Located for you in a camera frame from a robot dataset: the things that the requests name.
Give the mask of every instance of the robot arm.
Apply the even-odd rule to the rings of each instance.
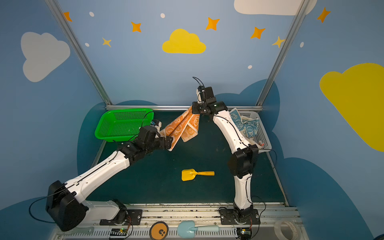
[[[124,205],[119,202],[106,202],[94,205],[85,201],[101,184],[116,173],[131,166],[156,149],[170,149],[172,138],[161,137],[161,122],[154,120],[155,126],[144,126],[134,141],[126,142],[121,149],[114,151],[104,161],[85,173],[62,184],[52,183],[48,189],[46,211],[62,231],[69,231],[83,220],[115,218],[125,219]]]
[[[209,115],[227,140],[232,156],[228,167],[235,179],[233,214],[238,224],[244,224],[254,213],[250,195],[251,177],[257,161],[257,144],[251,145],[232,121],[226,105],[213,95],[211,87],[199,87],[198,102],[193,102],[192,113]],[[128,141],[104,161],[66,183],[56,181],[48,189],[46,211],[62,231],[69,231],[82,221],[107,219],[121,222],[126,219],[126,207],[118,201],[95,204],[86,201],[91,192],[116,173],[144,158],[155,149],[170,149],[172,138],[161,137],[161,122],[144,126],[134,141]]]
[[[233,122],[226,105],[216,101],[211,87],[197,89],[198,102],[192,103],[193,114],[209,115],[225,136],[232,156],[228,161],[230,172],[235,178],[234,218],[244,224],[253,213],[251,200],[251,178],[261,146],[250,142],[240,133]]]

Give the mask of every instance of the blue towel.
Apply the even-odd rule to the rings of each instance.
[[[259,119],[251,119],[241,116],[236,108],[230,111],[230,115],[237,129],[239,129],[239,131],[245,137],[252,138],[257,135],[257,124],[259,122]]]

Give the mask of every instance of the mounting plate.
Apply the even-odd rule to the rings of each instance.
[[[233,209],[226,209],[226,208],[221,208],[218,210],[220,213],[220,220],[222,225],[238,225],[235,221],[234,215],[233,215]],[[253,210],[253,213],[251,214],[251,219],[252,219],[252,225],[259,225],[260,224],[260,218],[256,217],[259,216],[259,212],[257,209]],[[251,225],[251,220],[248,219],[244,225]]]
[[[143,212],[143,210],[141,210],[141,209],[127,209],[128,216],[130,216],[130,218],[132,220],[131,221],[132,225],[140,225],[142,212]],[[125,222],[121,226],[128,226],[128,224],[129,224],[128,222]],[[116,222],[113,220],[101,219],[100,225],[101,226],[116,226]]]

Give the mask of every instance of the table surface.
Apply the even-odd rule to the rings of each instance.
[[[155,112],[163,127],[182,112]],[[108,142],[99,162],[117,148]],[[129,168],[122,170],[98,187],[87,200],[118,199],[124,204],[135,203],[203,203],[233,202],[235,183],[227,161],[231,151],[224,135],[208,116],[201,116],[199,134],[188,142],[181,139],[173,151],[155,150]],[[215,171],[215,176],[196,176],[181,180],[183,169]],[[264,202],[284,202],[266,153],[261,153],[251,181],[252,196]]]

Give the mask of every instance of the white basket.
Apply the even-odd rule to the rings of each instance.
[[[259,122],[257,123],[258,130],[257,130],[257,135],[255,136],[255,139],[256,139],[255,142],[262,141],[264,143],[264,146],[262,147],[261,150],[259,150],[259,152],[269,152],[270,149],[272,149],[272,145],[271,145],[271,142],[269,141],[268,135],[266,134],[264,125],[262,123],[262,120],[260,119],[259,114],[254,111],[239,111],[239,113],[241,116],[244,116],[244,117],[259,119]]]

